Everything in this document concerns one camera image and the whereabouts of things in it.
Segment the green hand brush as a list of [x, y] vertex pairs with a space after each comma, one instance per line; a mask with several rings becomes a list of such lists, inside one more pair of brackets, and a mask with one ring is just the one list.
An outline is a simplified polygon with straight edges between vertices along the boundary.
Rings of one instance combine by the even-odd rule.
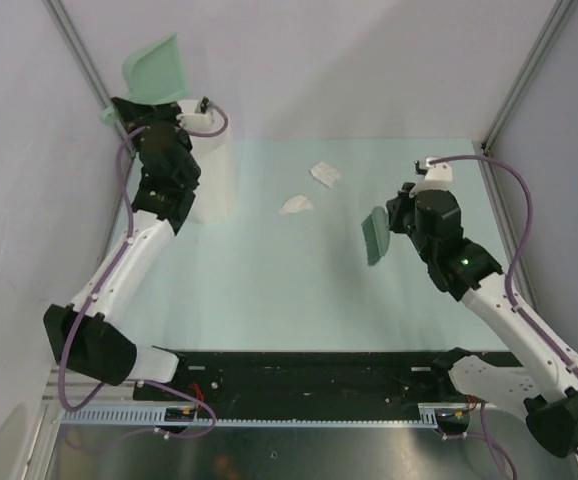
[[390, 246], [389, 217], [382, 206], [374, 207], [361, 224], [367, 263], [376, 265], [387, 253]]

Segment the green plastic dustpan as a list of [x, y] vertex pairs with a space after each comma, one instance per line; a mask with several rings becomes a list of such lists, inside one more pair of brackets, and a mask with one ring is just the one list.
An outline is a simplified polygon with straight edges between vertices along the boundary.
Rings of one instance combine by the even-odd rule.
[[189, 91], [176, 33], [129, 54], [122, 75], [127, 92], [112, 97], [102, 111], [105, 125], [120, 122], [133, 129], [133, 124], [180, 111], [173, 104]]

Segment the paper scrap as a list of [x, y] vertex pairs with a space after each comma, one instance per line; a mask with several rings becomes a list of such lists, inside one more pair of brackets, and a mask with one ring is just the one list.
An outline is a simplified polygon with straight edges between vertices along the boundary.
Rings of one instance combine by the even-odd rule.
[[311, 211], [314, 205], [305, 195], [296, 195], [285, 201], [279, 210], [281, 215], [296, 214], [303, 211]]
[[341, 173], [325, 162], [318, 162], [310, 168], [311, 176], [321, 184], [332, 189], [337, 181], [342, 178]]

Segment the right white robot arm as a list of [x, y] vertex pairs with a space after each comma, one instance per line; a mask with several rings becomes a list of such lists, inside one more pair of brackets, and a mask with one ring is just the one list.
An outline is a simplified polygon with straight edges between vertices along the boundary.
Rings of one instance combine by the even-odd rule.
[[565, 458], [578, 450], [578, 354], [517, 291], [505, 290], [500, 263], [464, 235], [461, 210], [447, 190], [419, 190], [406, 182], [386, 204], [388, 228], [412, 242], [429, 278], [483, 320], [520, 362], [517, 377], [455, 348], [430, 376], [442, 401], [460, 394], [490, 402], [527, 425], [547, 452]]

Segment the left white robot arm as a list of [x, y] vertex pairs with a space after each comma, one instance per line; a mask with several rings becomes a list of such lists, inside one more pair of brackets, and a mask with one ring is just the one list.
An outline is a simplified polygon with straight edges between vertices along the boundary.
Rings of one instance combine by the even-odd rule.
[[125, 200], [128, 224], [87, 285], [68, 305], [50, 305], [43, 323], [62, 370], [108, 385], [155, 381], [160, 393], [176, 400], [190, 387], [178, 356], [136, 345], [121, 324], [151, 265], [186, 221], [201, 169], [180, 124], [179, 103], [142, 105], [118, 97], [112, 103], [142, 164], [138, 190]]

